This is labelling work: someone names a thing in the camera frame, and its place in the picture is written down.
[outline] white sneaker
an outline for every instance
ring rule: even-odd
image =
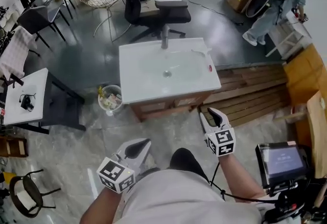
[[[257,46],[258,43],[255,40],[252,40],[249,38],[249,35],[247,32],[245,32],[242,36],[247,42],[249,42],[252,46]]]
[[[265,38],[263,39],[258,39],[258,43],[262,46],[264,46],[266,44]]]

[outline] tiled floor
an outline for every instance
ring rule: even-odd
[[[190,1],[201,3],[226,14],[228,18],[236,22],[244,22],[244,26],[236,26],[225,16],[189,3],[192,21],[188,24],[171,25],[172,29],[186,32],[187,37],[203,37],[207,46],[212,48],[211,56],[219,69],[280,61],[281,57],[278,52],[266,58],[265,47],[253,47],[243,40],[242,33],[249,29],[251,20],[245,18],[244,15],[237,14],[225,0]],[[114,38],[116,37],[114,26],[117,34],[121,34],[129,25],[124,18],[124,4],[119,2],[115,8],[111,21]],[[122,38],[111,43],[107,21],[101,25],[93,37],[98,24],[107,17],[105,9],[92,10],[86,5],[78,5],[76,11],[71,8],[74,20],[70,19],[65,6],[62,6],[62,11],[71,26],[68,27],[61,17],[56,23],[67,42],[64,42],[50,28],[42,30],[40,34],[51,46],[53,52],[38,40],[38,52],[42,55],[42,60],[34,54],[29,54],[25,64],[26,74],[46,67],[72,89],[83,89],[102,83],[119,84],[118,47],[128,44],[131,38],[146,28],[132,27]],[[178,35],[170,34],[169,38],[178,38]],[[155,39],[155,37],[148,36],[140,41]],[[272,47],[272,41],[267,38],[266,48]]]
[[[209,178],[217,165],[217,158],[203,141],[203,132],[197,111],[174,114],[138,123],[130,109],[125,108],[115,117],[108,117],[97,103],[96,89],[84,91],[81,123],[87,131],[52,126],[49,135],[22,131],[28,140],[29,156],[26,159],[10,158],[7,170],[18,175],[45,169],[34,175],[41,191],[60,187],[60,192],[46,197],[45,205],[57,208],[42,209],[34,219],[23,217],[11,203],[5,200],[5,216],[17,223],[73,224],[78,223],[83,212],[102,190],[96,169],[105,156],[111,156],[124,142],[136,138],[150,138],[150,156],[145,169],[155,165],[165,169],[171,155],[179,147],[188,148],[203,167]],[[259,143],[284,141],[292,136],[284,121],[272,122],[273,114],[236,128],[235,155],[244,167],[260,182],[255,147]],[[220,170],[215,183],[227,189]]]

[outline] white shirt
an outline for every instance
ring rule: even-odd
[[[225,202],[204,178],[178,170],[146,176],[127,193],[125,201],[117,224],[261,224],[262,209],[274,207]]]

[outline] sink basin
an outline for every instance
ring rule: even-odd
[[[213,91],[221,87],[202,38],[170,39],[124,45],[120,77],[125,104]]]
[[[5,125],[32,122],[43,118],[43,99],[47,76],[48,70],[42,69],[22,78],[23,86],[16,82],[15,88],[13,88],[13,85],[8,87],[4,117]],[[19,100],[22,101],[24,95],[34,94],[35,98],[30,97],[34,106],[33,110],[23,109]]]

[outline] drain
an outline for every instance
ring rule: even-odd
[[[164,71],[162,75],[164,78],[170,78],[172,76],[172,73],[170,71]]]

